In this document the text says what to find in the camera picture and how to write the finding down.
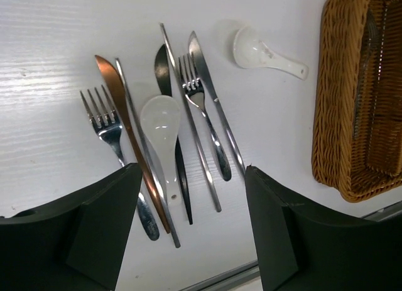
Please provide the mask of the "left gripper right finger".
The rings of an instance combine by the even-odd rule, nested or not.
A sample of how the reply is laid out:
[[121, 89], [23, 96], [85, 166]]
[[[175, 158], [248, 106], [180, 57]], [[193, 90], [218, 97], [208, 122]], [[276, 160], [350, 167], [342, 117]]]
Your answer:
[[250, 166], [246, 195], [264, 290], [400, 290], [401, 204], [325, 207]]

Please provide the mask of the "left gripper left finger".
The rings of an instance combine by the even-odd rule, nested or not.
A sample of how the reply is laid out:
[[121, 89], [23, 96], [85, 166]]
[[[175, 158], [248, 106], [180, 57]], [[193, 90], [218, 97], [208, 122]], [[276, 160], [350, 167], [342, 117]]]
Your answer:
[[142, 171], [131, 163], [41, 206], [1, 218], [2, 290], [114, 290]]

